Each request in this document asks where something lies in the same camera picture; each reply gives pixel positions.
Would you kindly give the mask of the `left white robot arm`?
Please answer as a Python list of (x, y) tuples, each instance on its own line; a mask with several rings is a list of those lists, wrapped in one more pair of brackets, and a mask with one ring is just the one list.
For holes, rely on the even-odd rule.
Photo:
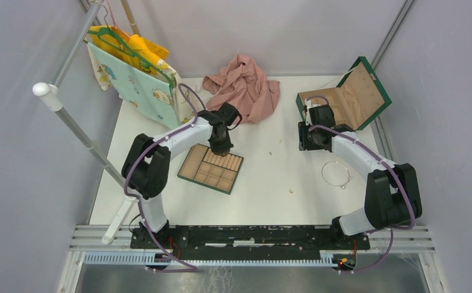
[(124, 191), (137, 201), (145, 240), (153, 248), (164, 247), (169, 240), (169, 225), (164, 213), (162, 191), (169, 177), (172, 160), (194, 145), (207, 141), (213, 154), (226, 156), (233, 148), (229, 131), (242, 121), (242, 115), (231, 104), (218, 110), (200, 111), (192, 121), (161, 134), (135, 137), (122, 168)]

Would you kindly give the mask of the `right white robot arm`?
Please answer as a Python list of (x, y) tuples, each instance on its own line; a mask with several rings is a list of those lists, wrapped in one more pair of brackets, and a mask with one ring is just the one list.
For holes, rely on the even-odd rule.
[(307, 104), (298, 124), (301, 151), (326, 150), (344, 159), (366, 181), (363, 207), (333, 219), (330, 243), (345, 249), (360, 233), (410, 230), (423, 213), (415, 168), (397, 164), (364, 144), (346, 124), (336, 124), (328, 104)]

